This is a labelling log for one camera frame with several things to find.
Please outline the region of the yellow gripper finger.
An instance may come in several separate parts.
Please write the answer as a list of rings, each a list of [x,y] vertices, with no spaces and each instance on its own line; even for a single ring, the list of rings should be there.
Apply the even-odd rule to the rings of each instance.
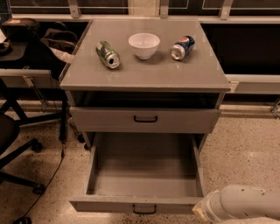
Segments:
[[[202,213],[200,203],[196,204],[196,205],[193,207],[192,211],[193,211],[198,217],[200,217],[201,219],[204,218],[204,214]]]

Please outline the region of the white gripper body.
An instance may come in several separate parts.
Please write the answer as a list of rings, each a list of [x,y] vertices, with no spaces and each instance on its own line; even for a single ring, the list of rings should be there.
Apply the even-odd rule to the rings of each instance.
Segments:
[[[200,216],[206,221],[211,222],[222,222],[232,219],[233,216],[228,210],[231,193],[230,190],[210,192],[198,203]]]

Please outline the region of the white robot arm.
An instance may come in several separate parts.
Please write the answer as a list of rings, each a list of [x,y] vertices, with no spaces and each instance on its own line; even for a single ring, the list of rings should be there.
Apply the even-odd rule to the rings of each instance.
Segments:
[[[270,218],[280,220],[280,193],[248,185],[227,185],[210,192],[192,211],[203,221]]]

